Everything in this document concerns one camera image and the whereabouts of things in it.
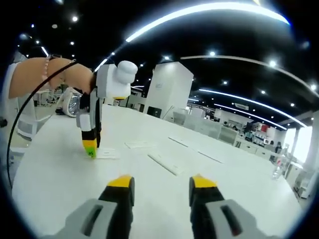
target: human arm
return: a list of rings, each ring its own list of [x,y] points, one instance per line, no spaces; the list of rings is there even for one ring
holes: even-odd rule
[[[44,57],[31,58],[20,62],[16,66],[11,79],[9,98],[21,97],[31,93],[43,81],[45,62],[46,58]],[[65,58],[50,60],[47,76],[52,75],[70,62],[71,60]],[[93,73],[89,68],[81,64],[75,64],[51,79],[49,82],[50,87],[55,89],[61,85],[63,83],[61,78],[70,87],[78,88],[86,93],[90,93],[92,90],[90,83]]]

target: black cable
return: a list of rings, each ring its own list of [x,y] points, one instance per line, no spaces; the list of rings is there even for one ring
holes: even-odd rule
[[[22,111],[24,110],[24,108],[26,107],[26,105],[28,104],[28,102],[31,100],[31,98],[35,95],[35,93],[40,90],[47,82],[49,82],[53,77],[57,76],[58,74],[60,74],[62,71],[68,69],[71,66],[74,66],[75,64],[77,64],[76,61],[71,62],[70,64],[62,67],[60,70],[57,70],[56,72],[54,72],[52,75],[50,75],[46,80],[44,80],[40,85],[37,86],[37,88],[35,88],[32,93],[29,95],[29,97],[25,100],[25,102],[23,103],[23,105],[21,106],[18,114],[16,115],[15,119],[14,119],[14,123],[12,125],[11,128],[11,132],[10,132],[10,136],[9,136],[9,141],[8,141],[8,147],[6,149],[6,173],[8,175],[8,179],[9,179],[9,184],[10,187],[12,188],[12,182],[11,182],[11,178],[10,178],[10,172],[9,172],[9,152],[10,152],[10,145],[11,145],[11,140],[12,140],[12,135],[14,132],[14,128],[16,126],[16,123],[19,120],[20,115],[22,114]]]

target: window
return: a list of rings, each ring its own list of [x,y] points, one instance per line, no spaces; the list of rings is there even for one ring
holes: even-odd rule
[[[285,137],[284,144],[282,145],[282,147],[284,148],[286,146],[286,144],[289,144],[289,147],[288,147],[289,153],[291,153],[291,150],[293,148],[295,134],[296,134],[295,128],[290,128],[286,132],[286,137]]]
[[[299,131],[294,157],[303,163],[306,161],[308,155],[312,133],[312,126],[303,127]]]

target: white table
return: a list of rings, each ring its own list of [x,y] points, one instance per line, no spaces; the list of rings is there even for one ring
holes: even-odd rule
[[[170,139],[183,139],[184,147]],[[184,169],[174,176],[147,157],[150,149],[128,149],[124,142],[149,141]],[[271,180],[269,161],[155,117],[121,107],[103,106],[101,147],[114,148],[118,160],[89,159],[75,119],[53,116],[25,153],[12,196],[31,229],[54,234],[65,218],[107,183],[129,173],[135,177],[134,221],[130,238],[192,239],[188,181],[196,173],[217,181],[225,199],[234,199],[253,214],[268,235],[283,236],[301,208],[283,177]],[[201,150],[223,161],[200,155]]]

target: ceiling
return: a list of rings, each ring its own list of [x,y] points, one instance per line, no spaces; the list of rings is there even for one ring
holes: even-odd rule
[[[211,2],[215,1],[46,1],[38,7],[33,22],[25,24],[24,33],[32,38],[22,39],[18,49],[29,57],[42,57],[40,47],[44,46],[49,54],[76,58],[91,69],[105,58],[115,64],[122,60],[133,61],[138,66],[143,64],[133,85],[145,86],[145,94],[155,65],[167,62],[163,57],[169,56],[171,61],[180,61],[194,74],[190,97],[196,96],[199,105],[214,108],[214,104],[221,104],[235,108],[231,104],[235,102],[248,105],[251,114],[274,122],[287,119],[255,104],[199,91],[208,89],[262,102],[292,116],[318,110],[319,99],[309,89],[271,67],[229,59],[180,60],[185,56],[208,55],[210,51],[266,63],[275,60],[278,67],[307,84],[319,84],[315,54],[318,37],[313,32],[312,21],[315,10],[296,0],[260,0],[263,7],[280,13],[291,25],[242,11],[204,11],[165,22],[132,42],[125,41],[144,25],[168,13]],[[256,5],[252,0],[237,2]],[[72,21],[73,16],[78,17],[77,22]],[[312,123],[309,119],[302,121]]]

